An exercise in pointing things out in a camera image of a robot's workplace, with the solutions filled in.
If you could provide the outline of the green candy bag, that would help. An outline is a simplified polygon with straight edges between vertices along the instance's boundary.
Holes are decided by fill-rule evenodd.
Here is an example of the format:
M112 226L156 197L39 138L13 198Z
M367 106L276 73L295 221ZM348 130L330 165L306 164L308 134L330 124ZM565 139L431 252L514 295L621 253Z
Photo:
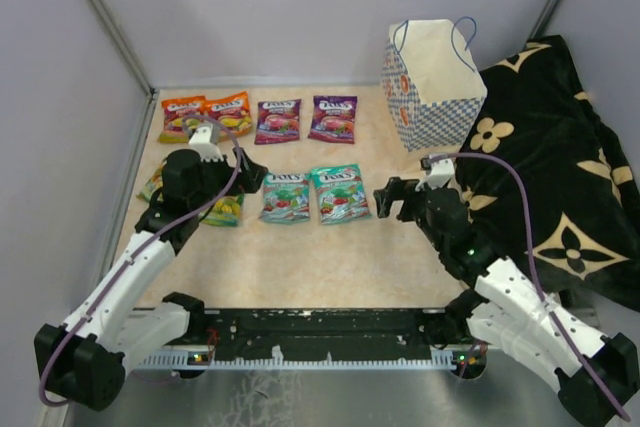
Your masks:
M162 187L162 170L165 164L166 160L163 159L156 170L153 172L151 177L145 182L140 191L136 194L136 197L139 200L149 203L156 190Z
M215 227L238 227L242 219L245 195L225 196L210 210L199 215L199 221Z

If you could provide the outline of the mint candy bag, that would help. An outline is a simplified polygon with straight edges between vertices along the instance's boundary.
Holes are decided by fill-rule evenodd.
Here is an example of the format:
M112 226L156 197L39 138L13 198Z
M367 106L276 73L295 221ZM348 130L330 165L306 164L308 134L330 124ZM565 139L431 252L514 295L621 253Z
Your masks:
M310 175L322 225L341 224L371 216L357 164L314 168Z
M274 224L309 221L309 181L308 173L269 173L263 181L263 207L259 218Z

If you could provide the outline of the orange candy bag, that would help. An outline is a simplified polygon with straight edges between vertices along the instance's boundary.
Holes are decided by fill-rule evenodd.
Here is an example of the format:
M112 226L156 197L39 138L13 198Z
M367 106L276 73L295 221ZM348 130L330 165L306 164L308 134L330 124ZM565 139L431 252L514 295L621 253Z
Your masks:
M252 131L253 122L247 91L225 98L206 100L203 112L227 127L236 137Z
M206 97L196 95L166 99L161 102L164 114L163 129L158 136L160 143L187 143L189 134L199 126L199 119L186 117L200 115L204 109Z

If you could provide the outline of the purple candy bag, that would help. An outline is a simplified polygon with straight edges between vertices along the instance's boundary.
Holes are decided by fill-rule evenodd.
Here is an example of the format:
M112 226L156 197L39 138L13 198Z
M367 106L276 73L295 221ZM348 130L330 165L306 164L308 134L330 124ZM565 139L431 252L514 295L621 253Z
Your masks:
M256 145L279 144L300 139L301 100L258 103Z
M315 95L308 137L328 143L354 144L357 105L357 96Z

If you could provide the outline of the blue checkered paper bag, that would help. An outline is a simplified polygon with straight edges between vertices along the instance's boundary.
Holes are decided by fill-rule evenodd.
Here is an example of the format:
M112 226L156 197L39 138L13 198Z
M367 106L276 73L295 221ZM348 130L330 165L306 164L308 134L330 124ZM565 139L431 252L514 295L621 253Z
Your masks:
M487 97L469 37L448 19L406 20L389 27L381 85L400 142L409 152L461 144Z

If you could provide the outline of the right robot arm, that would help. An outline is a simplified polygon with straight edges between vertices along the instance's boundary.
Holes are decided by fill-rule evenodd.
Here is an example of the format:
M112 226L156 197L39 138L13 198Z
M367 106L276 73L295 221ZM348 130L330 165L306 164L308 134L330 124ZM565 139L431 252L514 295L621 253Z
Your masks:
M377 215L414 223L445 270L467 285L449 305L448 334L498 347L536 374L583 426L605 426L639 390L636 345L624 334L608 336L584 323L500 255L467 219L455 191L392 177L374 192Z

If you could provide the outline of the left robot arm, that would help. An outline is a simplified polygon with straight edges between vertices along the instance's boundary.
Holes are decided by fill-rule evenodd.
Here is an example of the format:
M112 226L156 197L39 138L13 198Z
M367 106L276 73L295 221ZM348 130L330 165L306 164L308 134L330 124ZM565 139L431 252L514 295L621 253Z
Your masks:
M207 158L192 149L170 153L162 184L135 225L124 252L88 298L60 325L43 325L34 338L38 395L48 407L70 402L94 411L108 407L129 374L150 354L181 338L194 344L208 331L204 304L171 295L144 316L130 314L153 280L178 256L202 214L226 196L254 194L268 169L244 149Z

